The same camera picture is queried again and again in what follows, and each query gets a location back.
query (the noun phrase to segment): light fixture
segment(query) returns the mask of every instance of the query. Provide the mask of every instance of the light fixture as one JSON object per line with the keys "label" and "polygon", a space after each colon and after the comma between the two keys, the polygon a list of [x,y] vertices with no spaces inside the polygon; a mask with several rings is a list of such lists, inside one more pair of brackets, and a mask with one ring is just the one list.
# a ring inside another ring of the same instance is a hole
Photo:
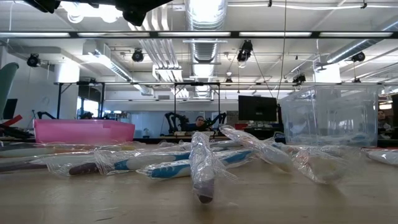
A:
{"label": "light fixture", "polygon": [[79,37],[149,37],[148,32],[78,32]]}
{"label": "light fixture", "polygon": [[226,44],[227,40],[182,40],[184,44]]}
{"label": "light fixture", "polygon": [[391,108],[392,108],[392,105],[391,105],[391,104],[380,105],[380,106],[379,106],[379,109],[380,109],[380,110],[388,110],[388,109],[391,109]]}
{"label": "light fixture", "polygon": [[311,32],[240,32],[240,37],[309,37]]}
{"label": "light fixture", "polygon": [[320,37],[390,37],[392,32],[321,32]]}
{"label": "light fixture", "polygon": [[159,32],[159,37],[229,37],[230,32]]}
{"label": "light fixture", "polygon": [[67,32],[0,32],[0,38],[16,38],[16,37],[59,38],[59,37],[70,37],[70,35]]}

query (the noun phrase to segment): ceiling pipe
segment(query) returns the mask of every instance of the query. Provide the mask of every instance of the ceiling pipe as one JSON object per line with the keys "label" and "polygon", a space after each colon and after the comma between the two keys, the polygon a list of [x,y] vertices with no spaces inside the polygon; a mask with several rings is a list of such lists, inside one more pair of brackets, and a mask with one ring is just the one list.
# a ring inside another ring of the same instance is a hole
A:
{"label": "ceiling pipe", "polygon": [[[398,16],[394,16],[393,18],[389,19],[377,29],[376,31],[397,31],[398,30]],[[325,59],[326,62],[323,62],[322,65],[328,65],[328,64],[333,64],[333,63],[338,63],[340,61],[343,61],[349,57],[352,57],[367,48],[383,41],[383,39],[366,39],[366,40],[355,40],[348,45],[340,48],[336,52],[331,53],[327,58]],[[292,70],[292,72],[296,71],[297,69],[304,71],[312,66],[312,63],[305,63],[300,67],[297,67],[295,70]]]}
{"label": "ceiling pipe", "polygon": [[[189,30],[216,31],[221,30],[226,18],[227,0],[185,0],[185,14]],[[193,63],[193,74],[198,81],[206,82],[214,74],[219,44],[190,44]],[[201,87],[196,87],[198,96],[208,96],[209,93],[200,93]]]}

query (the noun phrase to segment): wooden table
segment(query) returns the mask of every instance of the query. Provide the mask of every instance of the wooden table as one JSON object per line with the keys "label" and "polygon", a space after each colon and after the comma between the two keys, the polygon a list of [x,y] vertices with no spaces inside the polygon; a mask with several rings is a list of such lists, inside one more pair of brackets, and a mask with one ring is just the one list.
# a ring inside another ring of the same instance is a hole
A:
{"label": "wooden table", "polygon": [[6,223],[397,223],[398,168],[369,161],[337,187],[285,174],[262,161],[230,169],[212,204],[192,194],[189,177],[155,181],[135,172],[53,176],[45,170],[0,175]]}

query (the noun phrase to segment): wall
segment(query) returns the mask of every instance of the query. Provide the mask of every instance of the wall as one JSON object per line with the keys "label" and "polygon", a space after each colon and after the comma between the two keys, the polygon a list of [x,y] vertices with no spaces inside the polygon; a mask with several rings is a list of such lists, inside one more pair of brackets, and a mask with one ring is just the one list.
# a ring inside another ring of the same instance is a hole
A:
{"label": "wall", "polygon": [[[58,86],[53,84],[54,73],[41,67],[30,68],[25,59],[8,54],[4,49],[0,54],[1,67],[10,62],[19,64],[8,98],[18,99],[14,116],[20,114],[23,119],[14,126],[31,128],[32,110],[47,111],[56,116]],[[73,119],[76,116],[77,95],[77,86],[71,86],[62,94],[60,118]]]}

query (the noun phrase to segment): cable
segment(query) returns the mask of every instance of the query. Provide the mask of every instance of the cable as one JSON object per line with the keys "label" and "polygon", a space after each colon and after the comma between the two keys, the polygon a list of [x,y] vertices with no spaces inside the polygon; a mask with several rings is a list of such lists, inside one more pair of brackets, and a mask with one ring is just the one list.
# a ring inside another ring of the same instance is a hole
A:
{"label": "cable", "polygon": [[[329,7],[306,7],[306,6],[286,6],[273,4],[275,7],[287,7],[289,9],[297,10],[313,10],[313,11],[324,11],[324,10],[339,10],[339,9],[360,9],[363,6],[329,6]],[[229,4],[228,7],[268,7],[268,4]],[[367,7],[372,8],[398,8],[398,6],[379,6],[379,5],[368,5]]]}
{"label": "cable", "polygon": [[284,24],[284,47],[282,50],[282,68],[280,68],[280,81],[279,81],[279,87],[278,87],[278,94],[276,95],[276,100],[278,100],[279,97],[279,92],[280,92],[280,84],[282,83],[283,79],[283,72],[284,72],[284,57],[285,57],[285,44],[286,44],[286,18],[287,18],[287,0],[285,0],[285,24]]}
{"label": "cable", "polygon": [[268,83],[267,83],[267,81],[266,81],[266,78],[265,78],[265,77],[264,77],[264,75],[262,74],[262,71],[261,71],[260,65],[258,64],[258,60],[257,60],[257,57],[256,57],[256,53],[254,53],[254,50],[253,50],[253,56],[254,56],[254,59],[256,59],[257,66],[259,67],[259,70],[260,70],[261,76],[262,76],[262,78],[264,79],[264,83],[266,84],[266,86],[267,86],[267,88],[268,88],[268,90],[269,90],[269,93],[271,94],[271,97],[274,97],[274,96],[272,95],[272,92],[271,92],[271,90],[269,89],[269,86],[268,86]]}

